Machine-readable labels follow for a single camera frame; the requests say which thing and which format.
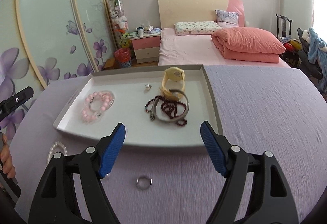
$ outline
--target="window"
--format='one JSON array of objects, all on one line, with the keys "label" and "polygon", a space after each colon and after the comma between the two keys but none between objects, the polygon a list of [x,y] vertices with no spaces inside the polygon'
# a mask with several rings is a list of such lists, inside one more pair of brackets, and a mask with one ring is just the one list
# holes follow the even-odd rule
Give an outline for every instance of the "window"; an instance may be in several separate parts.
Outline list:
[{"label": "window", "polygon": [[327,42],[327,0],[313,0],[313,29]]}]

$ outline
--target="floral pillow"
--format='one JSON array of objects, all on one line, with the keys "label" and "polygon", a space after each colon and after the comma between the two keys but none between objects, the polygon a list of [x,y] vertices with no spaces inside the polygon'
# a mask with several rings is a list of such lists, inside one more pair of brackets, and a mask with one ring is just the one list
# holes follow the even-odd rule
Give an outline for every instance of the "floral pillow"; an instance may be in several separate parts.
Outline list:
[{"label": "floral pillow", "polygon": [[216,9],[217,24],[222,28],[238,27],[238,12],[227,12]]},{"label": "floral pillow", "polygon": [[177,22],[175,23],[176,35],[191,34],[213,34],[221,29],[214,21],[198,21],[198,22]]}]

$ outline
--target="finger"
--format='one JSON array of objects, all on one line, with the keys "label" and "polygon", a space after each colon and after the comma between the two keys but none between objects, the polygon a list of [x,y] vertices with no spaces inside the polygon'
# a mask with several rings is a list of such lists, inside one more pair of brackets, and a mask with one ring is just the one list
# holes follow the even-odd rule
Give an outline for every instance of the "finger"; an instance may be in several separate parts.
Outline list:
[{"label": "finger", "polygon": [[6,136],[5,134],[3,134],[3,135],[2,135],[2,142],[3,142],[4,144],[7,144],[7,141],[8,141],[7,136]]},{"label": "finger", "polygon": [[11,170],[7,173],[7,178],[8,179],[14,178],[15,175],[16,175],[16,170],[15,170],[15,167],[13,166],[11,168]]},{"label": "finger", "polygon": [[11,169],[12,169],[12,156],[9,155],[8,159],[6,160],[6,162],[2,167],[2,171],[4,174],[7,174],[8,172],[10,172]]},{"label": "finger", "polygon": [[9,158],[9,146],[7,144],[5,144],[1,150],[1,154],[0,154],[0,160],[2,161],[2,163],[5,163],[6,160]]}]

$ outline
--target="pink beaded bracelet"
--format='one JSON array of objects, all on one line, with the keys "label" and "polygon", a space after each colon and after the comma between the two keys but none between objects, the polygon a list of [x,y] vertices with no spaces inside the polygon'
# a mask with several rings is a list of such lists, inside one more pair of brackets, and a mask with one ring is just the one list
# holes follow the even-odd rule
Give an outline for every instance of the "pink beaded bracelet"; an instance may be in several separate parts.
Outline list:
[{"label": "pink beaded bracelet", "polygon": [[[85,99],[84,108],[82,110],[83,122],[89,123],[97,120],[110,106],[113,104],[115,97],[110,91],[100,91],[89,94]],[[98,102],[99,109],[94,110],[91,107],[93,102]]]}]

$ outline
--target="red plastic bag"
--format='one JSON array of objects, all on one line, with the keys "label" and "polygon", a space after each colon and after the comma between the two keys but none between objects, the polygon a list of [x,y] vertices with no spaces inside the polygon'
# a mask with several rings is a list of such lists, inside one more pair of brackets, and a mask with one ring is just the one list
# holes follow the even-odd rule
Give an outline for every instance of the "red plastic bag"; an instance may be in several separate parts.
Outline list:
[{"label": "red plastic bag", "polygon": [[293,46],[292,44],[290,44],[290,43],[284,43],[284,47],[285,47],[285,49],[286,49],[287,51],[289,51],[289,52],[293,52],[293,51],[295,51],[294,46]]},{"label": "red plastic bag", "polygon": [[115,51],[115,57],[116,59],[121,62],[127,62],[130,60],[130,49],[129,48],[121,48],[117,51]]}]

